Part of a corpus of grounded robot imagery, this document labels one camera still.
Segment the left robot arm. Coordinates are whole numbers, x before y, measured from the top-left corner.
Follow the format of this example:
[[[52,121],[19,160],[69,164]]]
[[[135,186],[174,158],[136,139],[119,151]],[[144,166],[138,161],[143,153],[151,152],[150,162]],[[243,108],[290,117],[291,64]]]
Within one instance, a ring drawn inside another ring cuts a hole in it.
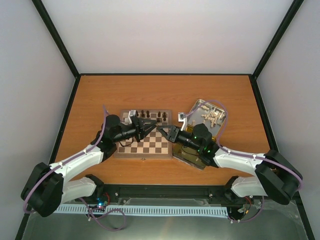
[[[117,115],[105,115],[96,138],[83,150],[59,162],[37,164],[21,192],[23,210],[28,213],[30,207],[33,212],[47,217],[61,204],[75,199],[101,200],[104,195],[102,180],[92,174],[79,180],[73,178],[110,158],[118,142],[128,139],[140,142],[157,126],[156,120],[135,115],[128,119],[129,123],[123,124]]]

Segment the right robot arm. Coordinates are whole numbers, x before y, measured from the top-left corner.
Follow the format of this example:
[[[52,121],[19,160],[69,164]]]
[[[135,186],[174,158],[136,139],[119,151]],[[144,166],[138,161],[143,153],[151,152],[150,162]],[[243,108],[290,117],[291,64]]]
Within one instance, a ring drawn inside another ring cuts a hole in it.
[[[250,174],[229,181],[229,190],[239,198],[266,196],[281,205],[288,205],[302,186],[302,175],[276,150],[248,153],[223,147],[212,139],[203,123],[194,126],[191,132],[175,125],[158,126],[157,130],[169,142],[195,150],[206,166]]]

